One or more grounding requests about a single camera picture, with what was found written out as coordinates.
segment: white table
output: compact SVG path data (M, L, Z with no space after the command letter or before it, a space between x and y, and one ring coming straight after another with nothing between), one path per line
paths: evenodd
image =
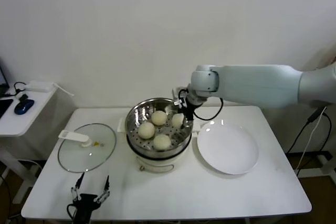
M55 94L56 90L57 88L54 87L50 92L27 91L26 94L28 95L28 98L34 100L35 103L23 115L17 115L14 113L14 108L19 103L17 98L1 98L1 100L13 99L14 101L6 110L5 114L0 118L0 137L19 137L24 135L38 117L44 106L48 103L50 98ZM14 93L14 88L11 88L9 93ZM18 204L22 201L27 189L32 187L36 181L34 174L37 172L37 166L33 166L31 171L27 170L11 153L6 150L6 148L0 149L0 161L7 166L5 171L2 173L2 177L6 178L9 170L11 169L24 180L21 188L13 199L13 203Z
M218 108L200 108L210 117ZM103 123L117 131L119 118L129 109L77 109L68 130ZM257 140L257 166L242 176L219 174L200 157L193 139L184 161L167 174L139 171L124 134L117 133L114 153L100 167L85 174L80 191L100 194L110 175L110 197L92 220L182 220L278 216L309 212L311 203L295 176L261 110L254 106L224 107L218 118L245 127ZM80 174L58 164L59 140L39 175L23 209L32 219L69 220L70 188Z
M35 101L34 105L23 115L17 115L14 113L15 106L19 103L19 100L15 97L5 97L0 100L13 99L5 114L0 119L0 137L18 137L22 136L27 132L29 127L38 117L44 106L48 103L50 98L54 95L57 90L54 87L50 92L32 92L27 91L29 99Z

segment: robotic arm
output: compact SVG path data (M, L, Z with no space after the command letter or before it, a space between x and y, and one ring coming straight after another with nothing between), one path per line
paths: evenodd
M312 101L336 103L336 63L309 72L284 65L199 65L187 90L183 113L188 120L208 97L273 108Z

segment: floor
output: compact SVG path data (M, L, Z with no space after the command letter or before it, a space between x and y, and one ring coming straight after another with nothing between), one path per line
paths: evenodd
M289 158L292 166L296 166L299 158L298 157L290 157ZM311 162L307 168L316 168L319 167L320 164L317 160ZM4 171L5 166L0 163L0 174ZM10 187L10 194L12 198L16 194L16 191L19 189L22 180L14 174L12 171L6 177L6 181ZM312 205L313 210L308 214L303 215L295 215L295 216L286 216L278 221L278 224L335 224L336 223L336 186L332 183L332 181L328 177L319 177L319 178L303 178L300 179L300 182L306 191ZM0 186L0 224L5 223L5 219L8 214L8 194L7 189L4 183ZM16 213L20 213L23 204L13 205L11 204L11 215ZM21 223L22 219L20 217L17 218L18 222L11 223ZM257 221L257 218L252 219L251 223ZM41 220L26 220L26 224L48 224L48 221ZM110 224L110 222L93 222L99 224ZM160 224L160 222L141 222L143 224ZM243 224L245 223L243 219L234 219L234 220L212 220L206 222L204 220L198 221L182 221L182 224L198 224L198 223L207 223L207 224ZM135 222L118 222L114 221L113 224L135 224Z

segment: computer mouse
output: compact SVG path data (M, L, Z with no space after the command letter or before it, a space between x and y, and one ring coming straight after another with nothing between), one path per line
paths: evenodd
M35 101L31 99L19 102L14 108L14 113L17 115L23 115L34 105L34 103Z

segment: lid handle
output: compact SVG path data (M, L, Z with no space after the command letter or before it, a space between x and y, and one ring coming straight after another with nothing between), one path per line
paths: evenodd
M88 147L92 144L92 140L88 135L76 133L73 131L66 131L62 130L58 137L60 139L66 139L66 140L71 140L71 141L76 141L76 142L81 142L82 147Z

